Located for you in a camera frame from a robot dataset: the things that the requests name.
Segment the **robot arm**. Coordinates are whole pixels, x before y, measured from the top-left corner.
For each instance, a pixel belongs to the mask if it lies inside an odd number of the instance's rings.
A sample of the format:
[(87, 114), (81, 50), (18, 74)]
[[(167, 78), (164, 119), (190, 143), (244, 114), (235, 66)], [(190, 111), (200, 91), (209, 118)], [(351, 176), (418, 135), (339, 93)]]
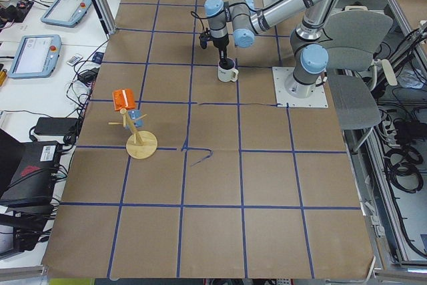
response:
[(218, 50), (219, 69), (231, 70), (235, 60), (228, 57), (228, 45), (234, 41), (236, 47), (248, 48), (255, 38), (289, 18), (303, 13), (302, 21), (292, 33), (292, 43), (304, 47), (319, 40), (323, 26), (331, 15), (337, 0), (271, 0), (263, 7), (255, 7), (253, 0), (206, 0), (206, 27), (199, 35), (202, 49), (212, 42)]

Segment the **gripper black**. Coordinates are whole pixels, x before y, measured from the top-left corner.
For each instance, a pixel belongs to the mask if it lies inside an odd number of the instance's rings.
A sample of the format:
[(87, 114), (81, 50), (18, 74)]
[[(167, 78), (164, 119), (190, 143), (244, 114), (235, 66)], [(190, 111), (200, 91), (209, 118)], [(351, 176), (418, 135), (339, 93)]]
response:
[(213, 45), (218, 48), (219, 52), (219, 64), (227, 65), (228, 57), (227, 57), (227, 45), (229, 44), (229, 36), (228, 34), (222, 37), (214, 37), (210, 31), (204, 31), (199, 35), (199, 44), (202, 49), (207, 48), (207, 43), (209, 41), (213, 42)]

